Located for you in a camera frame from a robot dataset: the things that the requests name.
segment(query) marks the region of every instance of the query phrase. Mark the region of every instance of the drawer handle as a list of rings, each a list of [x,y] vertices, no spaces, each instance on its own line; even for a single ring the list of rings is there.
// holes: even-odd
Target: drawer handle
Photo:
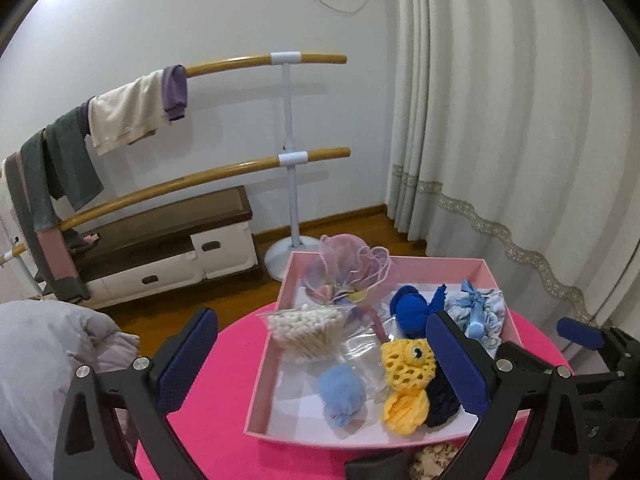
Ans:
[[[212,251],[213,249],[219,249],[220,242],[215,240],[213,242],[207,242],[206,244],[202,244],[202,252],[206,253],[207,251]]]
[[[142,278],[142,283],[144,283],[145,285],[148,285],[149,283],[155,283],[157,281],[159,280],[155,274],[152,274],[151,276],[145,276],[144,278]]]

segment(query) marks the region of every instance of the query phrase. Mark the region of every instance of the white barre stand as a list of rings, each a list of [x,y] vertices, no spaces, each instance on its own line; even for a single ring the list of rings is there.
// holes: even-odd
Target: white barre stand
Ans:
[[[282,65],[282,102],[284,104],[284,152],[278,155],[280,166],[287,168],[287,185],[289,191],[289,225],[291,236],[278,240],[264,255],[264,265],[274,279],[281,282],[287,269],[289,255],[293,251],[317,251],[320,241],[309,236],[300,236],[300,219],[298,217],[298,183],[296,166],[306,164],[306,152],[296,152],[293,139],[293,114],[291,111],[291,72],[292,64],[299,64],[302,55],[299,52],[272,52],[271,64]]]

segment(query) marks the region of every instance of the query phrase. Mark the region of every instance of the white drawer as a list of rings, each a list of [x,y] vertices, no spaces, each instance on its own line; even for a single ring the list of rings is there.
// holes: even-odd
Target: white drawer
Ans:
[[[196,253],[178,254],[165,260],[117,272],[102,280],[117,302],[135,300],[204,279]]]
[[[104,281],[102,280],[102,278],[88,282],[86,286],[91,293],[91,299],[81,301],[80,304],[82,306],[96,309],[113,302],[113,296],[109,292],[107,286],[104,285]]]
[[[191,235],[197,262],[207,278],[246,270],[258,263],[249,222]]]

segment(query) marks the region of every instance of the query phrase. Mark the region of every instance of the pink cloth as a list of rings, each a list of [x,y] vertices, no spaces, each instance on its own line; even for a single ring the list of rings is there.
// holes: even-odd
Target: pink cloth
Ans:
[[[17,162],[18,172],[20,173],[20,179],[22,181],[22,189],[24,190],[25,197],[28,199],[29,191],[27,190],[27,180],[24,176],[21,152],[15,152],[15,160]],[[36,231],[35,233],[53,279],[62,280],[63,278],[68,277],[78,278],[79,275],[78,270],[76,269],[76,264],[71,259],[71,255],[66,248],[65,240],[62,237],[62,232],[60,232],[58,226]]]
[[[258,312],[272,310],[274,303]],[[567,365],[562,354],[531,323],[512,312],[524,346],[554,365]],[[244,420],[267,331],[250,314],[220,333],[184,405],[168,420],[203,473],[216,478],[260,480],[343,479],[344,463],[370,452],[314,449],[264,442],[243,434]],[[504,474],[524,421],[511,430],[489,480]],[[158,478],[142,447],[136,465],[144,480]]]

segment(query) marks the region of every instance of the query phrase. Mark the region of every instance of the wooden floor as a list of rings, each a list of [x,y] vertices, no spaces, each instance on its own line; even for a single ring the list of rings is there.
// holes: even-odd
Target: wooden floor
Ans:
[[[301,226],[301,231],[302,234],[313,237],[350,233],[359,236],[372,247],[386,247],[391,254],[425,255],[426,245],[423,242],[408,242],[406,236],[396,232],[393,222],[384,212],[364,214],[365,216],[335,219],[322,225],[306,228]],[[264,254],[274,241],[273,237],[269,238],[269,235],[257,237],[260,254]],[[180,331],[198,306],[206,304],[213,308],[218,314],[222,330],[242,316],[275,301],[279,286],[280,283],[272,280],[265,271],[256,270],[251,274],[232,276],[111,306],[103,312],[113,317],[123,332],[140,336],[141,355],[153,355],[168,336]]]

